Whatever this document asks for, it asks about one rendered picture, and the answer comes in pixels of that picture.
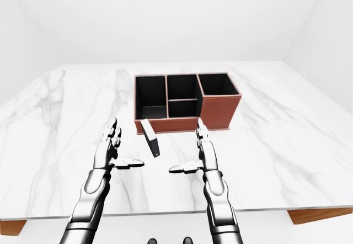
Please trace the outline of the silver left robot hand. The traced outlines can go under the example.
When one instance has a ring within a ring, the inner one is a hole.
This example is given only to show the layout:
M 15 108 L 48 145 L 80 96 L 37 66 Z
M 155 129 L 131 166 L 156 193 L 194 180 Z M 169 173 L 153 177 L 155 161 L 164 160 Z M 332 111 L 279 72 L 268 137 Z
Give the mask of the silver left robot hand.
M 121 144 L 121 134 L 122 130 L 117 126 L 117 118 L 112 117 L 98 143 L 93 168 L 111 171 L 113 168 L 130 169 L 145 165 L 141 160 L 118 156 L 117 149 Z

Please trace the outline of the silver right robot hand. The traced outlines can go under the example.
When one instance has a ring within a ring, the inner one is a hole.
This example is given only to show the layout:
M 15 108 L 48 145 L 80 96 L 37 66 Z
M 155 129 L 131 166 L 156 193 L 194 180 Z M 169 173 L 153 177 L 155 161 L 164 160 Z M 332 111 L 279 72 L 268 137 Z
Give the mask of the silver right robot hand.
M 208 137 L 208 128 L 201 118 L 197 119 L 197 147 L 199 148 L 199 160 L 188 161 L 181 165 L 173 166 L 169 173 L 195 173 L 198 170 L 204 172 L 218 170 L 217 157 L 214 146 Z

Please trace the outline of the white book with dark spine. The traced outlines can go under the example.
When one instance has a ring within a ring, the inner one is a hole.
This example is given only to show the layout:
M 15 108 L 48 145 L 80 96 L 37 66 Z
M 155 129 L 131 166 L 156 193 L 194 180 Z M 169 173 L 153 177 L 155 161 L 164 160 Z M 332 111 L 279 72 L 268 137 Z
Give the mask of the white book with dark spine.
M 159 145 L 156 133 L 154 132 L 152 125 L 148 119 L 141 120 L 141 125 L 143 128 L 143 133 L 151 150 L 153 157 L 158 157 L 160 155 Z

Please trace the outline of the red-brown desk caddy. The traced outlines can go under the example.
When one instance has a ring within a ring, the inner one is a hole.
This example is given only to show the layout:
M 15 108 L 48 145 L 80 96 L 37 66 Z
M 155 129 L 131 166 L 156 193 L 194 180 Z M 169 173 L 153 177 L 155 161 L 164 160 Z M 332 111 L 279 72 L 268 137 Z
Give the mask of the red-brown desk caddy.
M 147 119 L 154 132 L 185 132 L 201 118 L 208 129 L 228 129 L 242 94 L 228 73 L 136 75 L 134 121 L 143 134 Z

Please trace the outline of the brown wooden table leg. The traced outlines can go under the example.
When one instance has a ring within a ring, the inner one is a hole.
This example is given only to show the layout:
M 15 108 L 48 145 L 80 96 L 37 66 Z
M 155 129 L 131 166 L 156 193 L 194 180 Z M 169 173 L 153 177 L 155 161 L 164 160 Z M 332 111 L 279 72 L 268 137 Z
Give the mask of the brown wooden table leg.
M 353 213 L 353 208 L 331 208 L 331 209 L 301 209 L 287 211 L 293 224 L 305 224 L 313 221 L 333 218 Z
M 4 236 L 18 236 L 26 224 L 26 220 L 0 220 L 0 234 Z

